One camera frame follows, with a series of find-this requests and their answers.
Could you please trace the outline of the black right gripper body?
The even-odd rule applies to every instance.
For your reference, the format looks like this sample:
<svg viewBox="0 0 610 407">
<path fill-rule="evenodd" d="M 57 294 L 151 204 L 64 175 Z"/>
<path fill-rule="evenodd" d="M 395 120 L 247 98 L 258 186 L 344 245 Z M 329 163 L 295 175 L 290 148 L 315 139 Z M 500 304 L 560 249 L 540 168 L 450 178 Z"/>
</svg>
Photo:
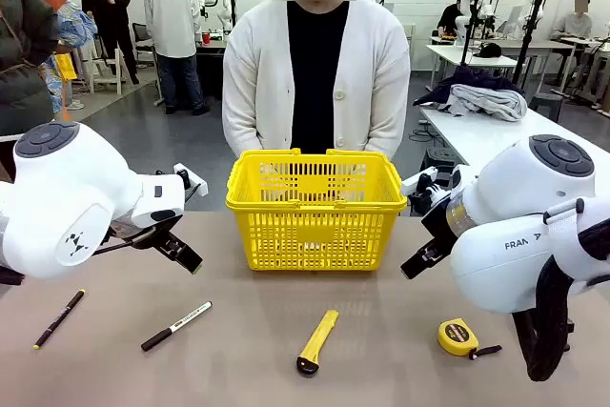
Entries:
<svg viewBox="0 0 610 407">
<path fill-rule="evenodd" d="M 458 240 L 448 222 L 447 207 L 450 201 L 450 196 L 443 197 L 421 220 L 422 225 L 432 237 L 423 247 L 425 254 L 450 254 Z"/>
</svg>

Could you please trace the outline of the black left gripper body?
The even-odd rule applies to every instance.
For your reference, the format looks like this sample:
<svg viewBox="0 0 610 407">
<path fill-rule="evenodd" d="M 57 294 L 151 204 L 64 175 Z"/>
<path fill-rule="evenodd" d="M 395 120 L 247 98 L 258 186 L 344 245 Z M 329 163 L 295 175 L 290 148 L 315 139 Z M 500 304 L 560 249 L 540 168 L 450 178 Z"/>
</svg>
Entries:
<svg viewBox="0 0 610 407">
<path fill-rule="evenodd" d="M 163 221 L 154 222 L 149 228 L 141 229 L 124 222 L 113 221 L 109 227 L 111 237 L 122 240 L 134 248 L 154 248 L 173 237 L 172 228 L 182 218 L 173 216 Z"/>
</svg>

